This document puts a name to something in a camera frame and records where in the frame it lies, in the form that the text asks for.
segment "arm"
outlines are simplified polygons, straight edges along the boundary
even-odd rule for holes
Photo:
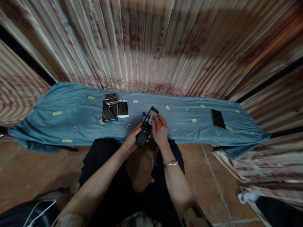
[[[154,118],[152,134],[160,148],[163,163],[167,165],[176,161],[176,159],[168,143],[166,121],[160,114],[158,116],[159,119],[157,117]],[[164,174],[170,199],[181,221],[188,209],[192,207],[199,208],[198,202],[179,165],[164,168]]]
[[[140,126],[141,124],[129,134],[119,150],[85,182],[61,211],[56,220],[66,214],[76,213],[84,217],[86,224],[89,222],[104,198],[115,174],[128,156],[136,149],[136,135],[141,130]]]

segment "phone keypad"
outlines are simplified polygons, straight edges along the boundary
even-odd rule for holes
[[[139,146],[144,147],[144,145],[145,145],[145,143],[148,139],[149,131],[150,131],[150,129],[148,129],[146,127],[142,127],[141,131],[137,135],[136,144],[138,144]]]

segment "sleeve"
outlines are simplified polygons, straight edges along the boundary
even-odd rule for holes
[[[212,227],[201,209],[188,209],[182,218],[183,227]]]
[[[84,219],[79,214],[67,214],[59,218],[51,227],[84,227]]]

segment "hand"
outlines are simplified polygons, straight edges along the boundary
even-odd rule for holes
[[[126,152],[127,157],[133,153],[133,151],[138,147],[138,145],[135,145],[136,142],[136,135],[141,131],[141,125],[140,123],[126,138],[125,142],[122,144],[121,148],[123,151]]]
[[[167,145],[168,138],[168,128],[166,125],[166,120],[162,117],[162,115],[158,114],[157,118],[154,117],[152,121],[152,135],[154,137],[155,142],[158,144],[159,147]]]

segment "phone screen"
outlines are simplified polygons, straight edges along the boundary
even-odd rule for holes
[[[145,118],[145,122],[149,125],[152,125],[152,120],[154,119],[154,115],[157,115],[159,112],[156,112],[153,108],[149,111],[148,115]]]
[[[128,115],[128,103],[118,102],[118,116]]]
[[[226,127],[224,124],[221,111],[212,109],[211,114],[212,114],[212,120],[214,122],[214,126],[225,129]]]
[[[117,105],[113,105],[112,107],[109,107],[103,100],[103,110],[102,110],[103,121],[113,120],[116,118],[117,118]]]

